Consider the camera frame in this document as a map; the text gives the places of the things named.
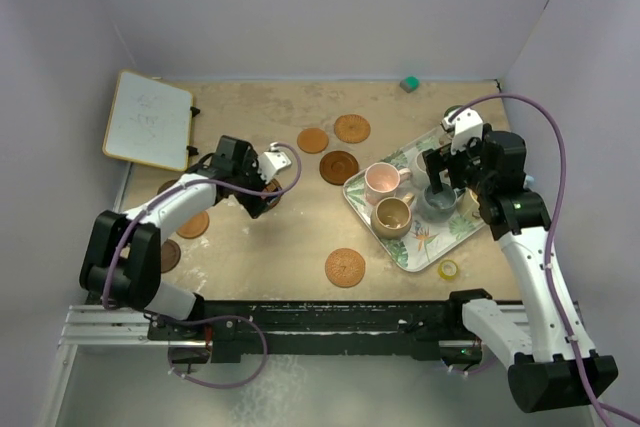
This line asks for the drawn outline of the dark walnut coaster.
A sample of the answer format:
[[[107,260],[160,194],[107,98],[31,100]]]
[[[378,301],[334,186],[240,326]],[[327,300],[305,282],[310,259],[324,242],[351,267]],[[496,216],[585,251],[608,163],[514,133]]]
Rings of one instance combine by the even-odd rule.
[[[175,194],[180,190],[180,184],[178,179],[171,179],[162,183],[158,189],[157,194],[163,195],[165,192],[169,192],[170,194]]]
[[[173,270],[181,259],[181,248],[177,242],[167,239],[161,246],[161,273]]]

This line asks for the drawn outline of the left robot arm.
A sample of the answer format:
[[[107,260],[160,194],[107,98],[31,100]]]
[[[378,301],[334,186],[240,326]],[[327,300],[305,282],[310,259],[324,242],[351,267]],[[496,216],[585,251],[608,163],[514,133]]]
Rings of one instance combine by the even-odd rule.
[[[296,152],[273,143],[257,153],[244,140],[223,136],[216,150],[201,157],[169,188],[138,207],[96,218],[81,268],[80,286],[101,298],[107,310],[128,307],[171,318],[184,339],[202,334],[205,301],[163,280],[163,244],[189,220],[230,196],[253,219],[284,194],[268,184],[299,162]]]

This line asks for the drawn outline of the light wood coaster smooth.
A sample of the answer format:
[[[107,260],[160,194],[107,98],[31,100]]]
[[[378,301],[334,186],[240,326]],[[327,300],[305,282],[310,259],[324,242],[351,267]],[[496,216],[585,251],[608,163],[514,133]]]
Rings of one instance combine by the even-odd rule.
[[[307,128],[297,137],[298,147],[305,153],[317,154],[326,149],[329,143],[327,133],[320,128]]]

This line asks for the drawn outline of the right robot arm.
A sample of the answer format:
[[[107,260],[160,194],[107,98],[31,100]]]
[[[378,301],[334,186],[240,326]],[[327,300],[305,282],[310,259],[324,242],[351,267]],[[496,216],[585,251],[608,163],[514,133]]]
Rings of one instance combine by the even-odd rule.
[[[488,298],[468,300],[445,313],[456,338],[479,337],[507,370],[509,388],[525,413],[592,405],[617,378],[610,355],[598,354],[576,312],[551,239],[544,200],[524,185],[525,141],[489,131],[456,148],[451,144],[422,155],[430,185],[473,191],[482,220],[490,227],[518,284],[529,329],[523,331]]]

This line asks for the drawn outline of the light wood rimmed coaster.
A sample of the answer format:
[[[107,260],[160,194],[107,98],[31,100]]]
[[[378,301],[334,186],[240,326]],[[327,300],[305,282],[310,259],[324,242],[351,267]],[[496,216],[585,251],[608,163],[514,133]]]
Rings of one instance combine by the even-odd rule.
[[[210,219],[208,213],[206,211],[202,211],[182,225],[176,231],[176,234],[184,239],[195,239],[207,231],[209,223]]]

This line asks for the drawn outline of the grey blue mug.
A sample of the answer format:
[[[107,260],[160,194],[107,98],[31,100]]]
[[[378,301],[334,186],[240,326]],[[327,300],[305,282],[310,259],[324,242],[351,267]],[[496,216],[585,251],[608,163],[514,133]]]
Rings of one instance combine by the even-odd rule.
[[[436,193],[431,186],[425,188],[418,196],[416,212],[429,223],[447,221],[456,211],[458,192],[447,184]]]

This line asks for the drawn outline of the brown ringed wood coaster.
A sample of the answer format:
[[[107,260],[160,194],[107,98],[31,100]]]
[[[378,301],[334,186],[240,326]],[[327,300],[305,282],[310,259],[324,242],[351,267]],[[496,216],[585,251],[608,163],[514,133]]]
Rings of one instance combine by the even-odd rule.
[[[325,154],[319,164],[323,180],[332,185],[343,185],[359,171],[357,159],[345,151],[331,151]]]

